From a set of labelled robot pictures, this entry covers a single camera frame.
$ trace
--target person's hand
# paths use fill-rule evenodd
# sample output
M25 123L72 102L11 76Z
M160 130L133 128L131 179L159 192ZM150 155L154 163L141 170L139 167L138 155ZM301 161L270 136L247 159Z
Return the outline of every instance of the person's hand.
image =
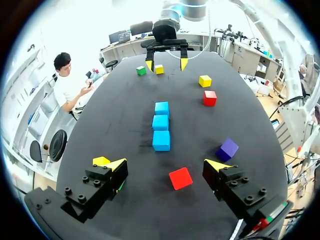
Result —
M92 90L92 86L91 87L84 87L81 89L79 95L80 97L82 97L83 95L87 94L88 92L90 92Z
M302 73L302 74L307 73L307 67L303 64L300 65L300 73Z
M89 86L90 83L92 82L92 79L88 78L87 80L85 80L85 83Z

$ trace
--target black chair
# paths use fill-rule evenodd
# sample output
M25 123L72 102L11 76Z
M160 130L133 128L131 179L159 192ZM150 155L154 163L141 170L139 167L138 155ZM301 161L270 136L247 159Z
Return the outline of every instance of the black chair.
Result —
M154 37L151 37L151 38L148 38L144 41L142 41L140 43L140 46L143 48L143 49L146 49L147 47L151 46L153 43L156 42L156 39Z
M39 142L37 140L34 140L30 145L30 157L37 163L46 162L46 171L49 163L56 163L61 159L66 149L66 145L67 133L64 130L60 129L54 134L50 142L49 155L41 153ZM42 159L42 155L49 156L49 160Z
M102 66L104 66L106 69L111 68L111 71L116 67L116 65L118 64L118 60L112 60L110 62L108 62L107 64L104 64L105 59L103 57L99 58L100 63L102 64Z

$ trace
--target yellow cube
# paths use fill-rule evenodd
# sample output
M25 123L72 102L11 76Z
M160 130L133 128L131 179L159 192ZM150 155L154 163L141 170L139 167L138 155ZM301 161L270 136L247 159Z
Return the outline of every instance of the yellow cube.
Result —
M208 75L199 77L199 84L201 87L206 88L211 86L212 79Z
M109 164L110 160L106 159L104 156L96 157L92 160L92 165L96 164L99 167L102 167L103 165Z
M156 74L164 74L165 73L164 66L162 66L161 64L160 65L156 65L154 67L155 67L155 73Z

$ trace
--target desk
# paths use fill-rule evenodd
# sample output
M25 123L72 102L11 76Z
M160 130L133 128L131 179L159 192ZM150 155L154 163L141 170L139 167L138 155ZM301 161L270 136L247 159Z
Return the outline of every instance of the desk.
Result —
M198 52L188 52L190 57ZM287 196L284 157L275 131L251 89L218 54L204 52L183 72L167 52L156 52L164 74L136 67L145 56L122 61L86 105L66 146L57 179L58 193L81 181L92 159L127 158L129 175L113 201L107 201L91 225L123 240L229 239L238 219L218 202L202 177L204 159L227 137L239 150L229 164L244 168L268 194ZM200 75L209 75L215 107L202 104ZM155 102L168 101L171 151L154 152ZM169 173L187 167L193 184L174 191Z
M256 50L253 46L243 42L235 42L229 49L230 55L233 56L232 67L240 74L258 76L271 82L275 81L279 63ZM266 66L266 71L257 70L259 63Z
M209 35L205 32L178 32L177 39L185 39L190 48L193 48L195 51L201 51L204 46L206 46ZM133 39L124 43L117 45L110 45L100 51L100 57L104 58L104 62L108 63L112 60L118 60L121 62L125 57L133 57L141 54L146 54L147 50L141 47L141 42L147 40L150 37L144 37L140 39ZM216 38L211 37L211 44L208 47L208 52L216 52Z

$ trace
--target cube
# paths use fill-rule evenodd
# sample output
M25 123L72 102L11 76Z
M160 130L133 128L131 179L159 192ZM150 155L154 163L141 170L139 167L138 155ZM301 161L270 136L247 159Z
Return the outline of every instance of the cube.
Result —
M96 164L99 167L102 167L103 165L106 165L109 163L110 163L110 160L106 159L104 156L100 156L92 159L92 165Z
M136 68L136 73L137 73L139 76L145 75L145 74L147 73L146 67L144 67L144 66L138 66L138 67Z
M203 105L207 107L214 107L217 102L217 95L214 91L204 91Z
M158 74L164 74L165 70L164 70L164 66L160 65L156 65L155 67L155 73Z
M186 167L169 173L174 190L182 189L193 183L192 178Z
M169 131L169 119L167 115L154 115L152 121L154 131Z
M154 131L152 147L157 152L170 151L170 133L169 131Z
M199 84L203 88L207 88L211 86L212 79L208 75L203 75L199 77Z
M215 155L225 163L236 154L238 148L238 145L234 141L227 138L218 151L216 151Z
M155 115L167 115L169 118L169 103L167 101L156 102L154 106L154 113Z

